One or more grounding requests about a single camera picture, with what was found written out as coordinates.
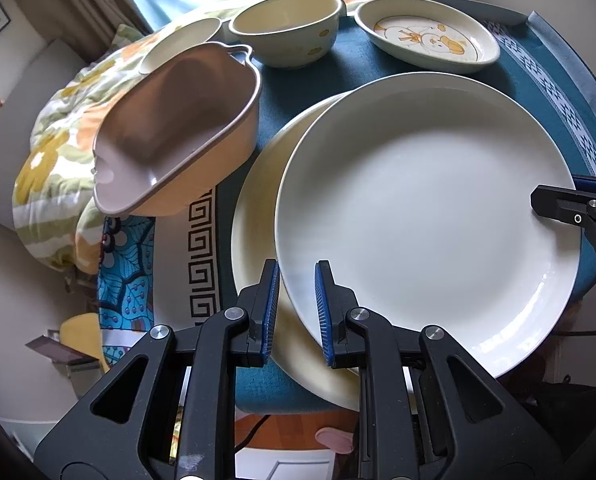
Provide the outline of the cream round bowl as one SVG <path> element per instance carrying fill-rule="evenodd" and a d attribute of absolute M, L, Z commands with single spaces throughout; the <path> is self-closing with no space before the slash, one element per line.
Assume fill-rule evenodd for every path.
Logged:
<path fill-rule="evenodd" d="M 318 61 L 333 47 L 343 0 L 263 0 L 240 11 L 229 31 L 272 68 L 298 68 Z"/>

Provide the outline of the large white plate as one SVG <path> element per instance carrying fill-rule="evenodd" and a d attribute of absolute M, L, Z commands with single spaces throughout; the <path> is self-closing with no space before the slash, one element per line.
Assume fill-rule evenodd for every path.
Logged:
<path fill-rule="evenodd" d="M 281 177 L 274 240 L 292 307 L 317 336 L 326 260 L 361 306 L 439 325 L 501 376 L 548 336 L 578 274 L 581 232 L 534 213 L 541 184 L 572 177 L 504 93 L 443 73 L 364 84 L 307 128 Z"/>

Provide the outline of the yellow object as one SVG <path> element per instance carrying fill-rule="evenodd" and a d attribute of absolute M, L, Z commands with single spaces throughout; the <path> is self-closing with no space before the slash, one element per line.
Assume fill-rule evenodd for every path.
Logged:
<path fill-rule="evenodd" d="M 96 358 L 103 373 L 110 370 L 102 352 L 101 330 L 96 313 L 88 312 L 68 318 L 60 325 L 59 338 L 65 346 Z"/>

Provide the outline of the grey headboard cushion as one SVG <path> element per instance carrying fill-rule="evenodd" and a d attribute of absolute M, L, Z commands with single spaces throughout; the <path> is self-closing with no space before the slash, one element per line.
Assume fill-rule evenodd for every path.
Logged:
<path fill-rule="evenodd" d="M 12 231 L 11 197 L 16 177 L 30 154 L 30 135 L 49 99 L 85 66 L 61 40 L 53 41 L 25 69 L 0 109 L 0 225 Z"/>

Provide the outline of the pink square handled dish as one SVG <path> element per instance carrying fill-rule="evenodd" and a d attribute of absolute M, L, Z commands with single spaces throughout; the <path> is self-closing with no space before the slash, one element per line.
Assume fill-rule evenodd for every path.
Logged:
<path fill-rule="evenodd" d="M 252 53 L 247 44 L 199 44 L 111 107 L 92 144 L 103 214 L 177 214 L 250 157 L 262 86 Z"/>

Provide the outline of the teal blue table mat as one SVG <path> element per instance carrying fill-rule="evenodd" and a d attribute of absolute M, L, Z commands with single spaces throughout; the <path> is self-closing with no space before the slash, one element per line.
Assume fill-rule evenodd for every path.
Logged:
<path fill-rule="evenodd" d="M 502 44 L 502 58 L 477 79 L 526 107 L 552 136 L 576 174 L 596 174 L 596 78 L 578 53 L 537 13 L 522 14 L 477 0 L 437 0 L 454 6 L 490 28 Z M 333 52 L 297 70 L 262 70 L 260 125 L 253 155 L 217 188 L 189 209 L 191 221 L 201 211 L 213 235 L 211 273 L 221 307 L 237 296 L 232 263 L 232 234 L 243 183 L 263 153 L 284 140 L 281 127 L 309 107 L 381 76 L 408 72 L 411 65 L 371 46 L 343 20 Z M 314 393 L 305 380 L 293 379 L 279 358 L 262 368 L 242 368 L 236 379 L 236 404 L 255 414 L 297 414 L 357 407 L 359 382 L 343 370 L 327 370 L 334 387 Z"/>

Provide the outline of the cream plate with yellow pattern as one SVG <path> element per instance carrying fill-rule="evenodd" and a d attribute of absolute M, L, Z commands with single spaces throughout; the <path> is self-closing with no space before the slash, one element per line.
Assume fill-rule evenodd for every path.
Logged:
<path fill-rule="evenodd" d="M 238 290 L 258 279 L 275 256 L 276 196 L 288 159 L 301 136 L 330 105 L 331 96 L 304 110 L 273 136 L 255 159 L 234 212 L 231 256 Z M 327 367 L 319 344 L 302 325 L 287 292 L 279 293 L 272 355 L 262 368 L 237 372 L 236 403 L 258 414 L 298 414 L 346 408 L 356 411 L 360 380 L 351 370 Z"/>

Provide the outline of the small duck pattern plate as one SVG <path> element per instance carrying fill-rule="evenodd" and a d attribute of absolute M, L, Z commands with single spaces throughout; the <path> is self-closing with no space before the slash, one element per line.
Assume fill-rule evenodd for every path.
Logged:
<path fill-rule="evenodd" d="M 371 0 L 357 26 L 387 54 L 425 70 L 473 74 L 498 62 L 491 32 L 466 13 L 431 0 Z"/>

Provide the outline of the floral quilt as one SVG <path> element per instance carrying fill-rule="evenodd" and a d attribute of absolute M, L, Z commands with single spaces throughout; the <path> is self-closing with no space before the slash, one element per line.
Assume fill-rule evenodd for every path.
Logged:
<path fill-rule="evenodd" d="M 60 272 L 97 274 L 104 216 L 92 196 L 92 142 L 104 116 L 136 84 L 138 65 L 158 40 L 205 16 L 229 20 L 258 1 L 209 0 L 148 35 L 121 25 L 107 51 L 49 99 L 12 192 L 14 229 L 36 260 Z M 364 1 L 345 4 L 354 10 Z"/>

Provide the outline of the small cream bowl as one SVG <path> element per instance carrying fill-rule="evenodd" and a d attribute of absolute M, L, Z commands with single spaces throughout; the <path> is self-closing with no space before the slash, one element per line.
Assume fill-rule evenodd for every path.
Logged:
<path fill-rule="evenodd" d="M 217 38 L 221 29 L 222 21 L 219 18 L 202 18 L 177 27 L 149 50 L 138 67 L 138 73 L 151 74 L 179 53 Z"/>

